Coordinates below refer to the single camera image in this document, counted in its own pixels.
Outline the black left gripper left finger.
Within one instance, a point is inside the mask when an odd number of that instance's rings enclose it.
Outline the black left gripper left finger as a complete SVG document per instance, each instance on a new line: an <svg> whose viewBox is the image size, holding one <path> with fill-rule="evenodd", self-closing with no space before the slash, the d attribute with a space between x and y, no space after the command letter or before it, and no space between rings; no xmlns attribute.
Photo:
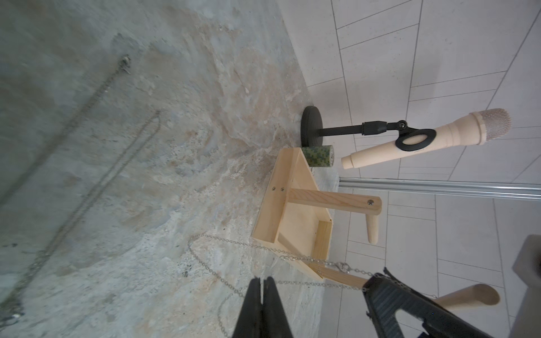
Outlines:
<svg viewBox="0 0 541 338"><path fill-rule="evenodd" d="M250 281L232 338L262 337L261 279Z"/></svg>

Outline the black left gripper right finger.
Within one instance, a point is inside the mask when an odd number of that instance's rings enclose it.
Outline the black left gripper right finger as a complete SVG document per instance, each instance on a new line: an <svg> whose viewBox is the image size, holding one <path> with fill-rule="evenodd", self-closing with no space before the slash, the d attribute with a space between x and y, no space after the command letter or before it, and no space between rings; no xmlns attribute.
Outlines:
<svg viewBox="0 0 541 338"><path fill-rule="evenodd" d="M261 336L293 338L276 281L272 277L266 278L263 282Z"/></svg>

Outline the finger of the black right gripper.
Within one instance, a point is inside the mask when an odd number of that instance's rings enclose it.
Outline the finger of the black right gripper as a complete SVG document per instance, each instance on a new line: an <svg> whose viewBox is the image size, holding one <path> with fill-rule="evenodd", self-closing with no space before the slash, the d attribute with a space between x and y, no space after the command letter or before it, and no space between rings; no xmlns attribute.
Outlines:
<svg viewBox="0 0 541 338"><path fill-rule="evenodd" d="M481 330L463 321L434 301L406 286L384 270L374 274L362 287L377 336L403 337L396 318L404 311L422 322L421 337L487 337Z"/></svg>

